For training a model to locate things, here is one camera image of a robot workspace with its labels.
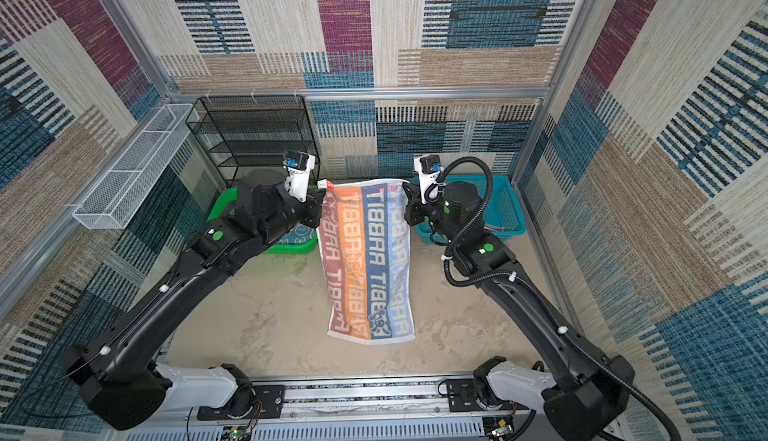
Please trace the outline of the pink orange print towel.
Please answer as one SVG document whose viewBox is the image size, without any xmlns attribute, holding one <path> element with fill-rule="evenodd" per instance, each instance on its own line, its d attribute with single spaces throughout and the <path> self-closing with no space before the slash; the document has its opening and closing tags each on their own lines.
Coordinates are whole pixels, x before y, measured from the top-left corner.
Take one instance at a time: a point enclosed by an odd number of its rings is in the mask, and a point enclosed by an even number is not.
<svg viewBox="0 0 768 441">
<path fill-rule="evenodd" d="M 332 303 L 329 336 L 363 345 L 415 339 L 406 204 L 400 179 L 326 191 L 317 234 Z"/>
</svg>

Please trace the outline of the blue rabbit print towel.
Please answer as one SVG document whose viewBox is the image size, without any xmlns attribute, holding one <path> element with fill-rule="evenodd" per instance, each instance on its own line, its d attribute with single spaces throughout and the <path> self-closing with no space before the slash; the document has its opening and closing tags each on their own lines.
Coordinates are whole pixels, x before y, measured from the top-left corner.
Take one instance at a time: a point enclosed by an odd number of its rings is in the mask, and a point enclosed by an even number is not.
<svg viewBox="0 0 768 441">
<path fill-rule="evenodd" d="M 285 234 L 279 241 L 280 245 L 303 245 L 315 238 L 316 232 L 313 228 L 304 225 L 297 225 L 290 232 Z"/>
</svg>

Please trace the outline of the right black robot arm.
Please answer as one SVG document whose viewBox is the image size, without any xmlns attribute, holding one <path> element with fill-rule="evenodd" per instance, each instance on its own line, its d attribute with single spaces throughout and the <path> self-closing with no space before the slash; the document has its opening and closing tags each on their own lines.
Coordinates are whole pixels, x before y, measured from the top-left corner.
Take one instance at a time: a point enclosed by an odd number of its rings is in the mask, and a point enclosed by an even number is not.
<svg viewBox="0 0 768 441">
<path fill-rule="evenodd" d="M 497 303 L 537 350 L 545 368 L 521 368 L 496 356 L 473 373 L 485 409 L 522 405 L 545 415 L 564 440 L 611 439 L 607 429 L 633 394 L 628 361 L 605 353 L 576 330 L 527 278 L 515 254 L 486 228 L 484 197 L 466 182 L 422 189 L 403 184 L 405 219 L 427 223 L 444 240 L 444 274 L 454 287 L 476 287 Z"/>
</svg>

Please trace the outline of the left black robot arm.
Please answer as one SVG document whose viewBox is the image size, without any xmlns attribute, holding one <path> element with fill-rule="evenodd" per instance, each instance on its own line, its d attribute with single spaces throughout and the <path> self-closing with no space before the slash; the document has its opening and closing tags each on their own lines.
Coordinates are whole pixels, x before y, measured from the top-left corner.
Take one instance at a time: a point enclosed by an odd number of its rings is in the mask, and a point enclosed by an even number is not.
<svg viewBox="0 0 768 441">
<path fill-rule="evenodd" d="M 87 408 L 117 431 L 163 411 L 210 408 L 232 419 L 253 415 L 256 394 L 233 364 L 174 368 L 155 356 L 192 311 L 250 259 L 297 225 L 316 228 L 327 184 L 305 172 L 256 170 L 186 243 L 169 271 L 105 333 L 61 358 Z"/>
</svg>

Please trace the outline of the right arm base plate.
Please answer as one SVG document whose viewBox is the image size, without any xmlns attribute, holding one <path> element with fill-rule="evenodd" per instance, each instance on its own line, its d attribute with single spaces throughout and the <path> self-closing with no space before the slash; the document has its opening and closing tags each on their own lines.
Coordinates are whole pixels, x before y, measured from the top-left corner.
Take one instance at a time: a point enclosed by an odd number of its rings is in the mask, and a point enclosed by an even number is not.
<svg viewBox="0 0 768 441">
<path fill-rule="evenodd" d="M 528 411 L 526 406 L 511 401 L 482 401 L 471 378 L 445 378 L 438 382 L 437 394 L 447 400 L 451 413 Z"/>
</svg>

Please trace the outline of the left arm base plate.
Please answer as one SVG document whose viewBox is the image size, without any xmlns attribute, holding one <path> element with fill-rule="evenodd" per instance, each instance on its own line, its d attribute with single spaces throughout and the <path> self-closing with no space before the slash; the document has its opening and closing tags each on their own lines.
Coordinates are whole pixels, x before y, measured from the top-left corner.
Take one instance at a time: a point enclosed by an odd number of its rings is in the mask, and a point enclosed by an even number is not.
<svg viewBox="0 0 768 441">
<path fill-rule="evenodd" d="M 239 387 L 222 407 L 200 407 L 195 415 L 198 421 L 233 421 L 277 419 L 282 413 L 284 385 L 256 385 Z"/>
</svg>

